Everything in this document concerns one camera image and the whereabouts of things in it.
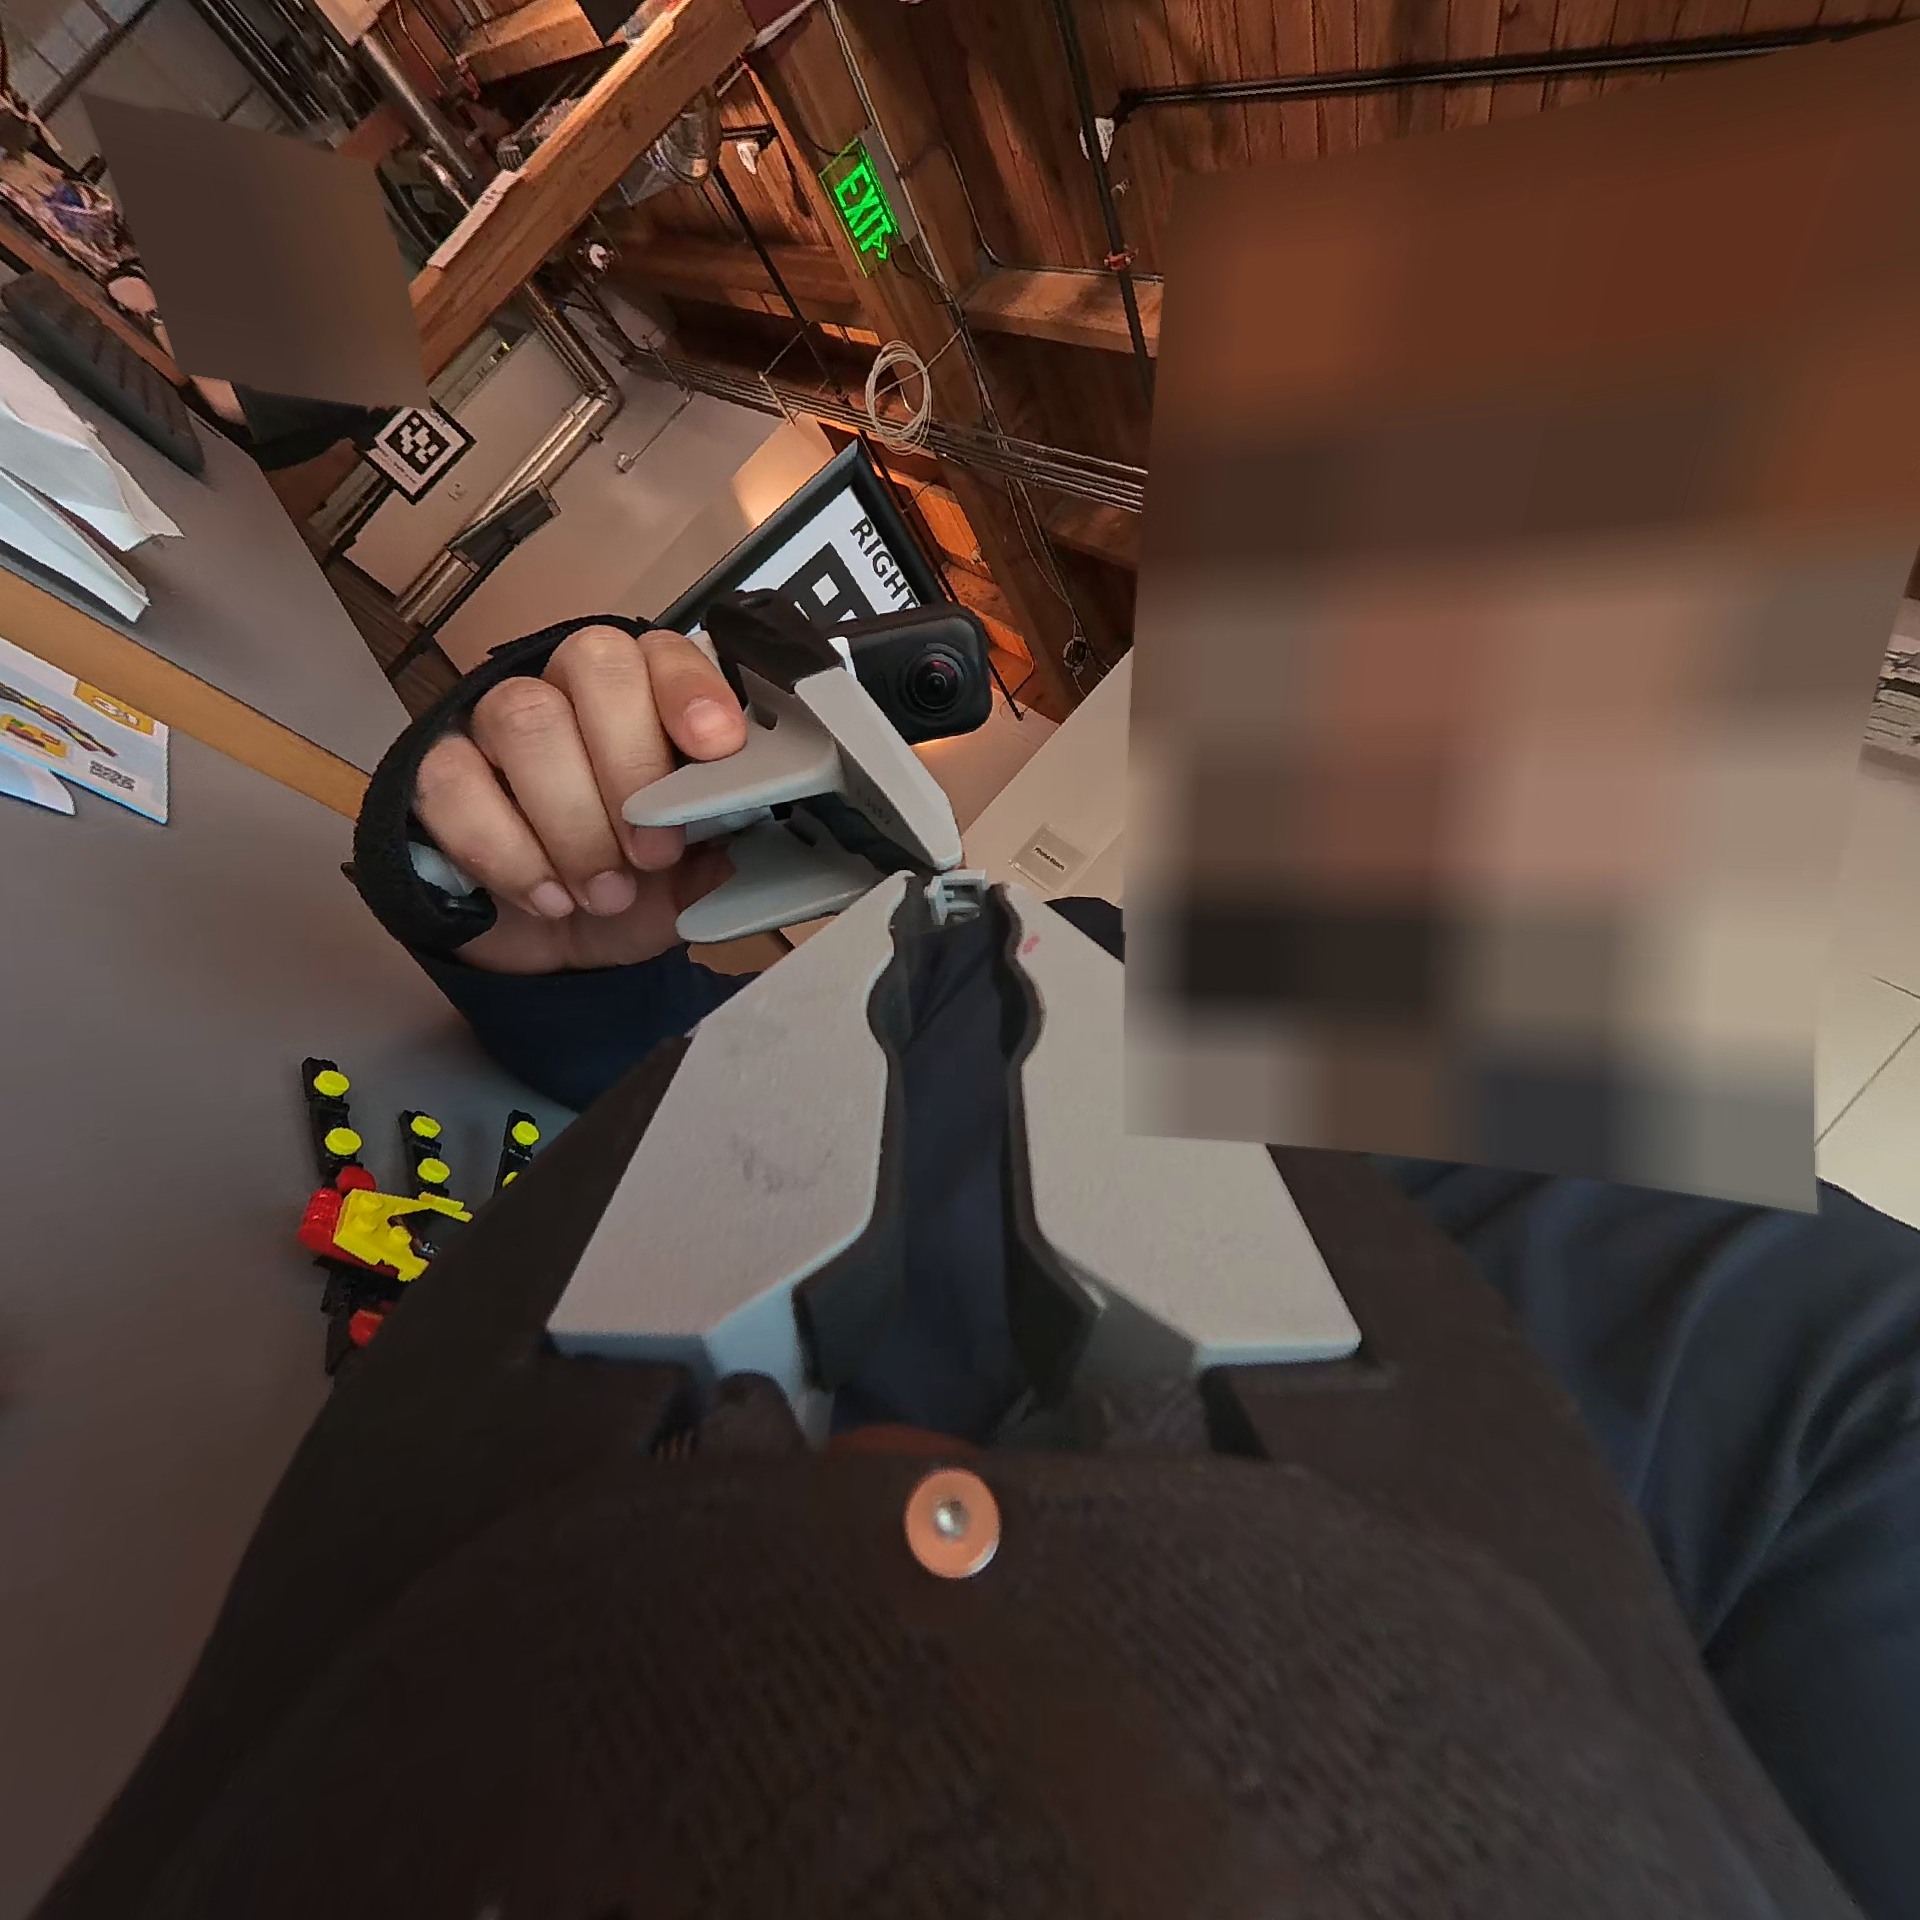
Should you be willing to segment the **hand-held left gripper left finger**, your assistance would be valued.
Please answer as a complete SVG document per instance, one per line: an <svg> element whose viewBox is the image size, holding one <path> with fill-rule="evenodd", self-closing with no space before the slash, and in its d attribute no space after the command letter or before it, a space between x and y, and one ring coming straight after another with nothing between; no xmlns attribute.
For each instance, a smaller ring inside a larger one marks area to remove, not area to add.
<svg viewBox="0 0 1920 1920"><path fill-rule="evenodd" d="M904 1271L910 894L881 879L696 1024L549 1315L562 1354L765 1376L826 1438Z"/></svg>

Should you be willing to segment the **person's navy torso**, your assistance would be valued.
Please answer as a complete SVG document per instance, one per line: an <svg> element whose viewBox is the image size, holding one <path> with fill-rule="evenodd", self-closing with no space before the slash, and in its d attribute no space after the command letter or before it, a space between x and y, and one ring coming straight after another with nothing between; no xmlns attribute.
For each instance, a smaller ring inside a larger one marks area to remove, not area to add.
<svg viewBox="0 0 1920 1920"><path fill-rule="evenodd" d="M1501 1294L1714 1686L1869 1915L1918 1915L1918 1231L1376 1157Z"/></svg>

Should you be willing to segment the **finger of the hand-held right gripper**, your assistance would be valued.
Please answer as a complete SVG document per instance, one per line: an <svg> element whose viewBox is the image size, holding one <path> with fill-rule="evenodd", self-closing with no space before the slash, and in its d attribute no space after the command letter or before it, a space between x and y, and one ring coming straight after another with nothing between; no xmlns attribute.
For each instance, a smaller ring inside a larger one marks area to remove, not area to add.
<svg viewBox="0 0 1920 1920"><path fill-rule="evenodd" d="M740 667L748 740L689 760L622 804L637 827L680 827L688 840L743 832L778 808L839 799L904 861L926 872L961 867L961 834L945 792L844 664L792 687Z"/></svg>
<svg viewBox="0 0 1920 1920"><path fill-rule="evenodd" d="M864 860L776 861L772 868L737 860L728 879L679 912L677 932L688 947L750 940L829 919L894 877Z"/></svg>

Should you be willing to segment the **black keyboard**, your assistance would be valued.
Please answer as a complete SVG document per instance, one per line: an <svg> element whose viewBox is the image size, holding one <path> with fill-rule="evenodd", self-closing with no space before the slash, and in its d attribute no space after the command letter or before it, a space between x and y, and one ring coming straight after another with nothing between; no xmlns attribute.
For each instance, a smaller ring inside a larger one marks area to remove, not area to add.
<svg viewBox="0 0 1920 1920"><path fill-rule="evenodd" d="M202 478L205 451L177 389L79 299L28 271L4 285L2 301L13 334L42 367L58 372L174 466Z"/></svg>

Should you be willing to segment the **person's right hand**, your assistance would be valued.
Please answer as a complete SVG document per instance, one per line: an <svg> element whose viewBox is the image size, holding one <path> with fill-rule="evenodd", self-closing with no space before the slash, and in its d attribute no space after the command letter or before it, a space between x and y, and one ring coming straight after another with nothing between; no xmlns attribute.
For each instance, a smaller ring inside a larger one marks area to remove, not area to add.
<svg viewBox="0 0 1920 1920"><path fill-rule="evenodd" d="M413 814L496 902L454 952L502 976L616 968L680 947L679 912L732 875L716 843L641 827L625 799L685 760L720 760L748 718L720 667L672 630L592 624L536 677L480 698L422 757Z"/></svg>

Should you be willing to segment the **white paper sheets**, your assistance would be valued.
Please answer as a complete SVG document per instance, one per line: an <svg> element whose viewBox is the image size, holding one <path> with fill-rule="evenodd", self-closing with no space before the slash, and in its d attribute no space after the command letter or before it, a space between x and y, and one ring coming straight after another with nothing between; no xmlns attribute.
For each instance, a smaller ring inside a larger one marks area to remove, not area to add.
<svg viewBox="0 0 1920 1920"><path fill-rule="evenodd" d="M136 622L145 584L118 560L180 528L120 466L92 423L17 352L2 348L2 540Z"/></svg>

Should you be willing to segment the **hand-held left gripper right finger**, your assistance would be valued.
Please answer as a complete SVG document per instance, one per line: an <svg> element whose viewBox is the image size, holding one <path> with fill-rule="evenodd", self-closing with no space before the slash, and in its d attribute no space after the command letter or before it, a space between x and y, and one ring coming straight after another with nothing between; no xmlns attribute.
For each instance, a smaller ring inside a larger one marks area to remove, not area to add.
<svg viewBox="0 0 1920 1920"><path fill-rule="evenodd" d="M1119 960L1017 884L996 888L996 927L1015 1022L1006 1310L1031 1394L1356 1356L1262 1146L1126 1133Z"/></svg>

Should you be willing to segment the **person's right forearm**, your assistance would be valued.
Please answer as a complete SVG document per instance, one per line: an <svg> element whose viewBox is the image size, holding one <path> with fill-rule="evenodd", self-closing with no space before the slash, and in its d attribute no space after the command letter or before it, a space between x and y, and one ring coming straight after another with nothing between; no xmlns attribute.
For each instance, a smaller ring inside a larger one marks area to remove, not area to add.
<svg viewBox="0 0 1920 1920"><path fill-rule="evenodd" d="M708 968L684 947L625 967L534 976L409 956L496 1067L574 1112L757 979Z"/></svg>

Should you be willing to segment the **black yellow lego spider model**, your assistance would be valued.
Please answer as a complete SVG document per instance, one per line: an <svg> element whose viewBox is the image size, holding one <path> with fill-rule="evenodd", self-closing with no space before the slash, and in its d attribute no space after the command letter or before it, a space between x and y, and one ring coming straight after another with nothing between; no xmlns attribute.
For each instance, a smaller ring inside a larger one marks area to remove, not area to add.
<svg viewBox="0 0 1920 1920"><path fill-rule="evenodd" d="M399 1181L383 1183L367 1163L367 1141L351 1120L351 1079L332 1059L305 1055L298 1069L314 1187L303 1199L297 1242L321 1272L321 1367L338 1380L388 1323L399 1298L473 1222L447 1163L447 1130L432 1110L399 1110Z"/></svg>

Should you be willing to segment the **folded light blue instruction booklet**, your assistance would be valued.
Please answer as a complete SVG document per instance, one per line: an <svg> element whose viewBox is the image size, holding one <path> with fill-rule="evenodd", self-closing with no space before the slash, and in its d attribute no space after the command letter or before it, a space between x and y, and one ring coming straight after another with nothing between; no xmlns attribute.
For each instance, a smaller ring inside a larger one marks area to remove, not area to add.
<svg viewBox="0 0 1920 1920"><path fill-rule="evenodd" d="M64 815L86 790L169 822L169 730L2 639L2 790Z"/></svg>

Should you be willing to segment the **black white marker tag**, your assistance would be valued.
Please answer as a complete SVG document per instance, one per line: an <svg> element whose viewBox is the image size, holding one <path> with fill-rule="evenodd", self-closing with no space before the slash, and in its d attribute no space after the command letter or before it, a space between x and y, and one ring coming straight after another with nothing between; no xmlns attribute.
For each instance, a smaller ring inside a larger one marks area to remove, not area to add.
<svg viewBox="0 0 1920 1920"><path fill-rule="evenodd" d="M473 451L474 437L433 403L404 405L385 416L359 458L404 501L429 496Z"/></svg>

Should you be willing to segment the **green exit sign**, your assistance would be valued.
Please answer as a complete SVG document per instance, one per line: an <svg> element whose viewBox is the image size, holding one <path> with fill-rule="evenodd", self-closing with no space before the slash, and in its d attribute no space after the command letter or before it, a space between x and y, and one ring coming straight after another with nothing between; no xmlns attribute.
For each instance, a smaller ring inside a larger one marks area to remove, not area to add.
<svg viewBox="0 0 1920 1920"><path fill-rule="evenodd" d="M910 250L914 228L900 212L896 167L877 132L852 134L829 154L817 170L817 182L864 280Z"/></svg>

